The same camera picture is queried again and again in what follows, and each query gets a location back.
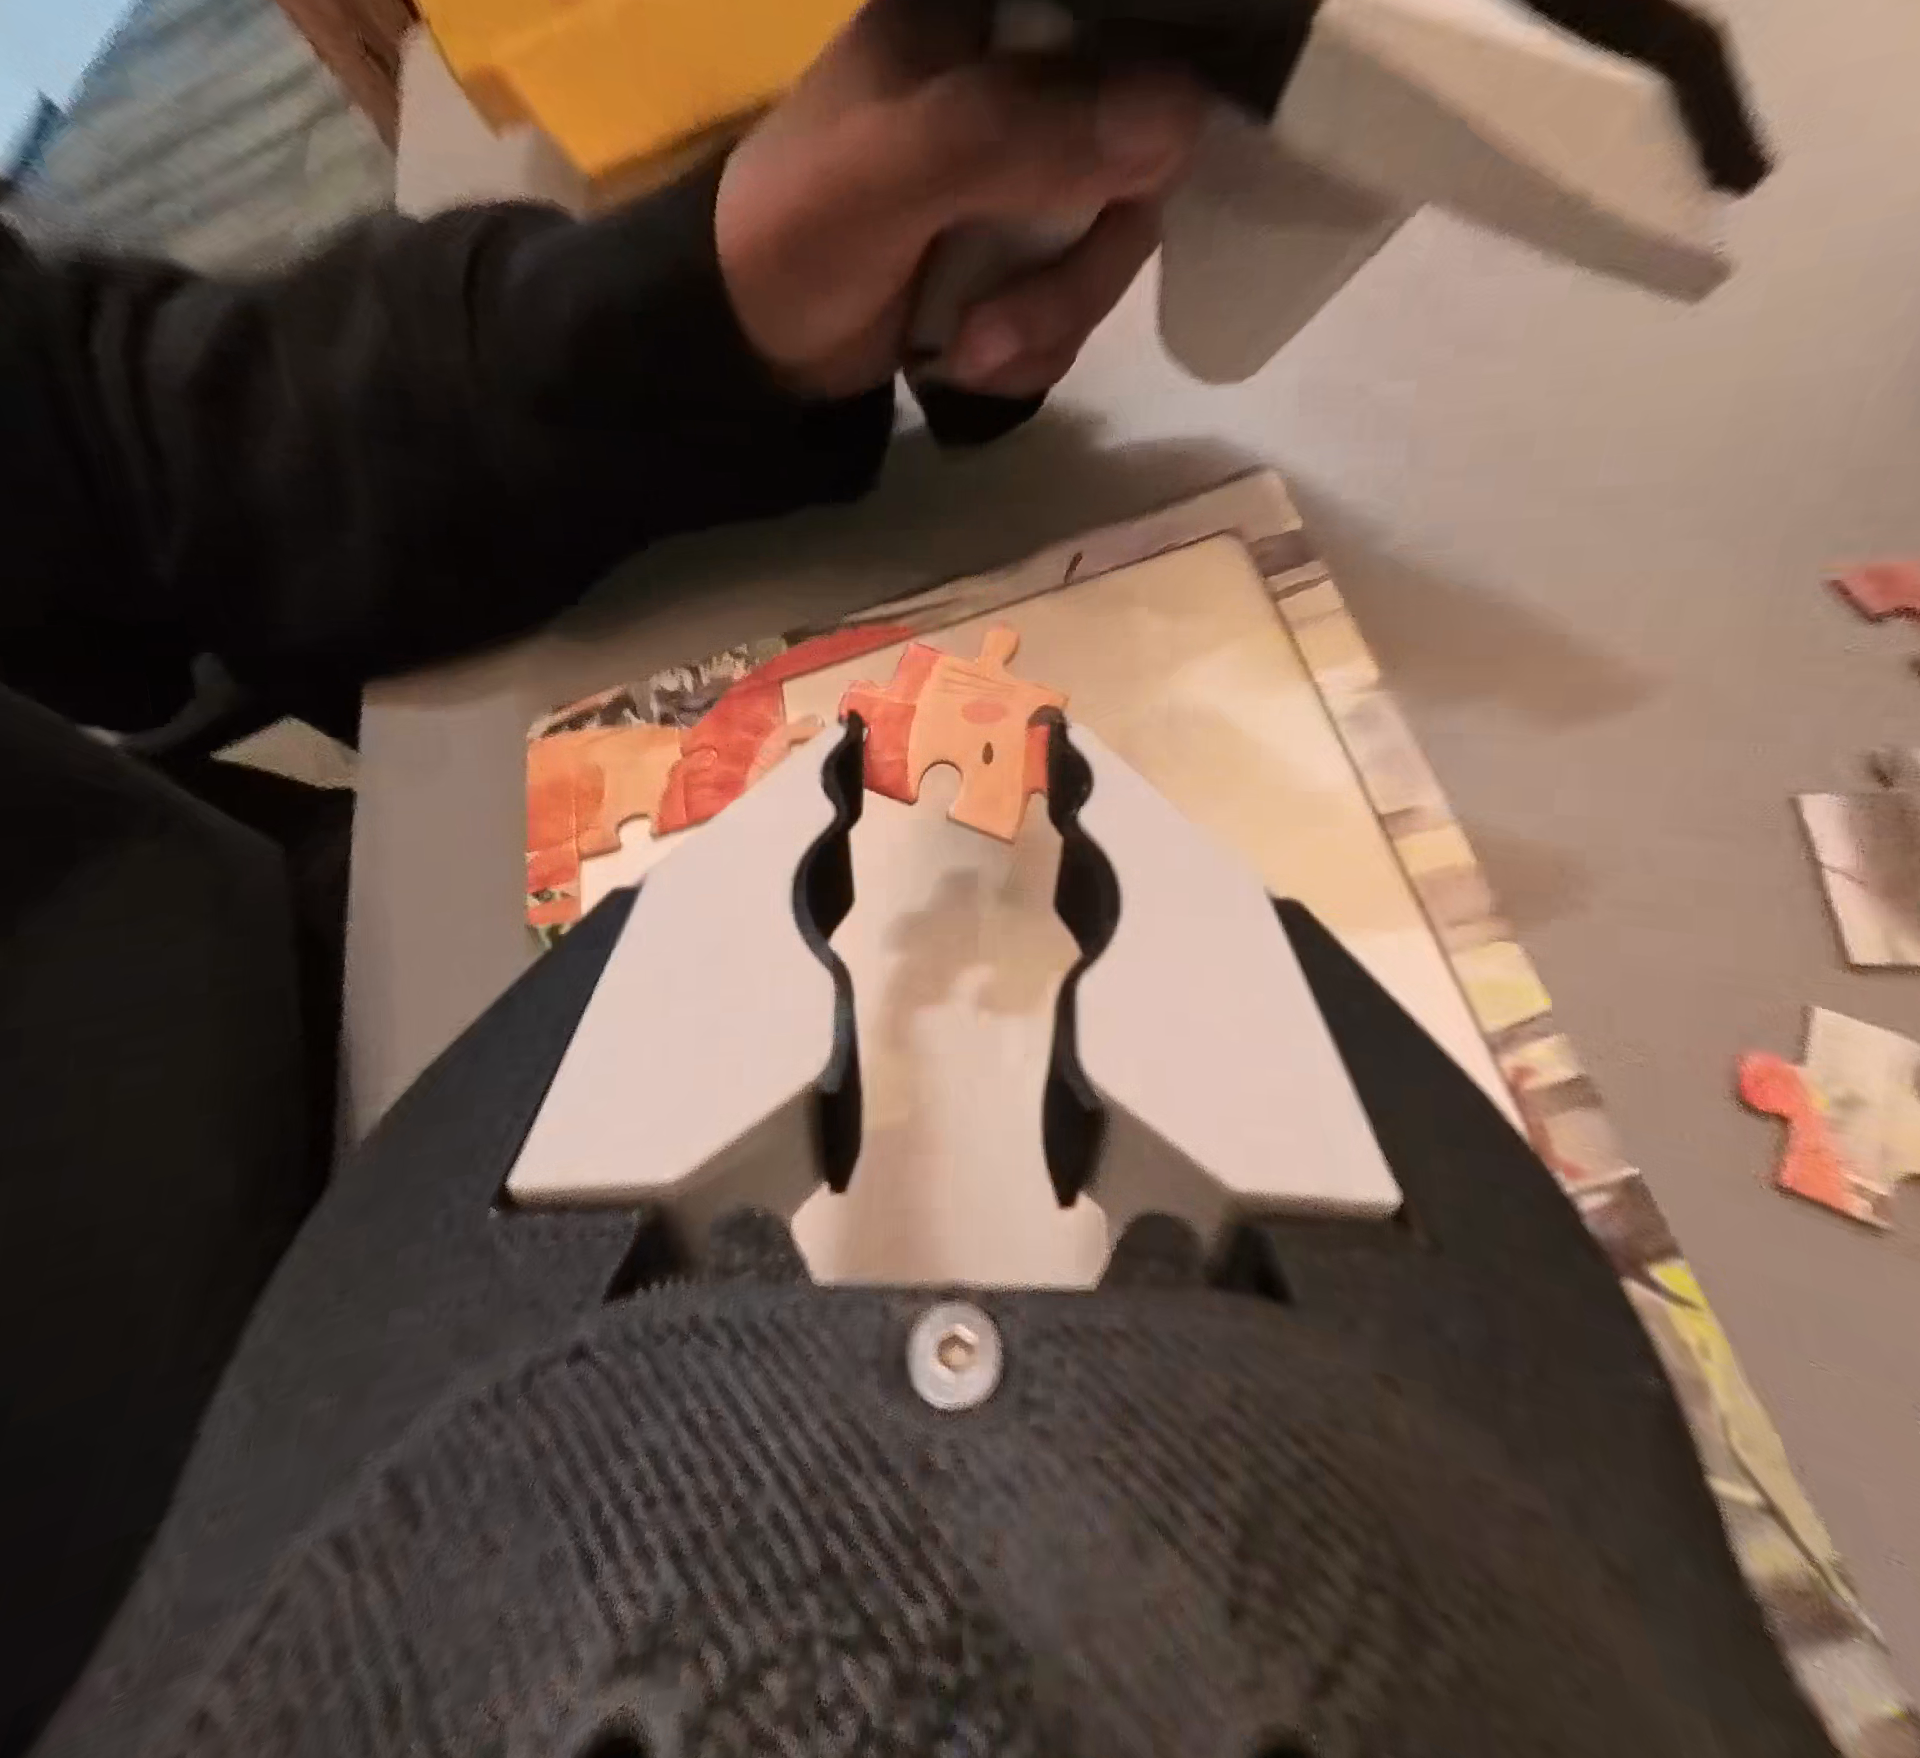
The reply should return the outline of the person's black clothing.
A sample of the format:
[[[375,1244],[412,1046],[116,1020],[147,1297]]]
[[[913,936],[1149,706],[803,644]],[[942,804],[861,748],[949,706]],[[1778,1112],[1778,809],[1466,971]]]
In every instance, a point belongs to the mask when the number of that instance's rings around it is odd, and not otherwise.
[[[109,1629],[327,1182],[351,816],[5,691],[5,1754]]]

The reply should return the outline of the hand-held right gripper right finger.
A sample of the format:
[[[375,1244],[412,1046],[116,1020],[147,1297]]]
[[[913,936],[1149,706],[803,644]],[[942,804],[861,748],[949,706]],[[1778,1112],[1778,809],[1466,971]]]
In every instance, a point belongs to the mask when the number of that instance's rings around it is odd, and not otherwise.
[[[1051,716],[1056,1002],[1043,1154],[1062,1208],[1107,1227],[1402,1208],[1278,902],[1088,725]]]

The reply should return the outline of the pile of jigsaw puzzle pieces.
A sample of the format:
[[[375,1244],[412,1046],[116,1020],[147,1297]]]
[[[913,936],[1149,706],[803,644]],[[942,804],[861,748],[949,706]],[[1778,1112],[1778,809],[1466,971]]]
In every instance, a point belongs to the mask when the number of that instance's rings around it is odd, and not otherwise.
[[[1868,756],[1865,788],[1793,803],[1841,958],[1855,971],[1918,970],[1918,750]],[[1779,1126],[1778,1192],[1887,1231],[1918,1175],[1918,1041],[1811,1006],[1798,1057],[1746,1051],[1746,1111]]]

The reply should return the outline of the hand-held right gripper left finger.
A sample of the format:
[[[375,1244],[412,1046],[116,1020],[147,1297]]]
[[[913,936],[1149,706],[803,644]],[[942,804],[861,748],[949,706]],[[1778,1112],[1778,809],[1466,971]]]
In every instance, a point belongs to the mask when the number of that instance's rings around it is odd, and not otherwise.
[[[845,1193],[861,1146],[851,911],[866,723],[819,731],[638,889],[503,1193],[652,1209],[685,1244]]]

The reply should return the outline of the jigsaw puzzle frame board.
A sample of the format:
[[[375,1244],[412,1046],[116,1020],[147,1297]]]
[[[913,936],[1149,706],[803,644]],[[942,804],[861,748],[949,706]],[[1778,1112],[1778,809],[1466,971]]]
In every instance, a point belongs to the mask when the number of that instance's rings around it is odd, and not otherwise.
[[[1278,476],[594,694],[537,722],[528,745],[621,723],[684,736],[741,681],[779,683],[786,714],[826,729],[843,691],[887,683],[909,640],[972,655],[990,625],[1021,633],[1021,677],[1068,691],[1072,722],[1315,911],[1490,1095],[1652,1334],[1740,1573],[1827,1736],[1846,1754],[1917,1754],[1917,1709],[1831,1538]],[[800,1208],[799,1239],[828,1280],[1090,1283],[1111,1229],[1093,1204],[1056,1200],[1036,1111],[1070,968],[1051,911],[1059,838],[1041,795],[1012,845],[952,824],[957,783],[940,766],[913,807],[872,795],[854,836],[840,943],[870,1148],[850,1196]],[[553,945],[694,831],[625,824],[575,899],[525,883],[528,930]]]

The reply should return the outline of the person's left hand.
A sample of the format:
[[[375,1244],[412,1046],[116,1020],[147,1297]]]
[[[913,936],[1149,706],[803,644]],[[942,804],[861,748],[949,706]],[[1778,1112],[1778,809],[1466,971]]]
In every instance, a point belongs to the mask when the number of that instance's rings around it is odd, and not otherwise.
[[[1043,394],[1158,250],[1208,106],[1180,75],[974,57],[909,0],[872,0],[722,169],[717,253],[741,330],[790,388],[850,396],[906,367],[940,239],[1079,224],[965,305],[935,358],[965,391]]]

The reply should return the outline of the person's left forearm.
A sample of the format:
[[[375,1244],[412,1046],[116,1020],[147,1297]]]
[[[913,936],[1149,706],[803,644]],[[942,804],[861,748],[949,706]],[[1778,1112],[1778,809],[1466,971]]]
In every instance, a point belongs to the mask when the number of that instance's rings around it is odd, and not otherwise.
[[[244,278],[5,230],[5,688],[124,734],[201,659],[357,688],[555,619],[659,538],[859,497],[893,378],[774,378],[717,189],[383,214]]]

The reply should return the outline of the orange corner jigsaw piece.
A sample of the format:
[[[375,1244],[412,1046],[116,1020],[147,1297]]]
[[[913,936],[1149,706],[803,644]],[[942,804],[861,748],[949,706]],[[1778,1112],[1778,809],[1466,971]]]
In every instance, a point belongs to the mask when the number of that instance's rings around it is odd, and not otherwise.
[[[526,889],[580,896],[590,858],[610,856],[625,824],[654,816],[682,734],[621,723],[537,738],[526,753]]]

